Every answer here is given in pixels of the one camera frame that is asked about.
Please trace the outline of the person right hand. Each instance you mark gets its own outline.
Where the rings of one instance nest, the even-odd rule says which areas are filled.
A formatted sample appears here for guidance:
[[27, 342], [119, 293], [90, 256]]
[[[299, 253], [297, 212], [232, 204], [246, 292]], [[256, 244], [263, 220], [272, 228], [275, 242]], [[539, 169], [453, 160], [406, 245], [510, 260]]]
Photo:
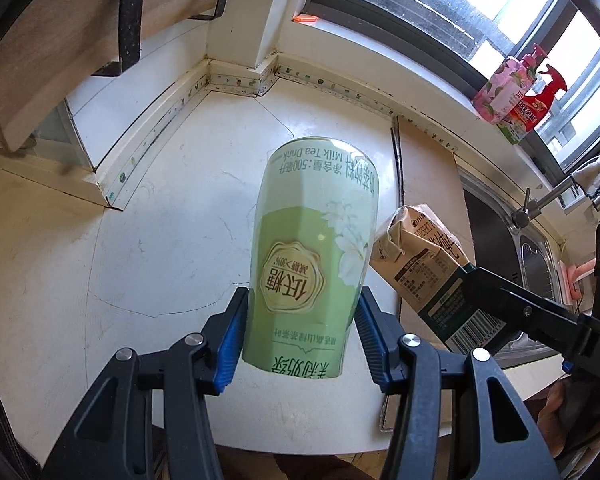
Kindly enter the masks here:
[[[539, 411], [538, 420], [536, 421], [553, 458], [558, 457], [567, 443], [568, 430], [562, 416], [560, 416], [560, 410], [567, 403], [568, 394], [570, 393], [568, 388], [570, 386], [570, 378], [562, 378], [558, 382], [554, 382], [548, 390], [544, 408]], [[600, 437], [585, 446], [583, 451], [580, 451], [578, 466], [580, 468], [588, 466], [598, 452], [600, 452]]]

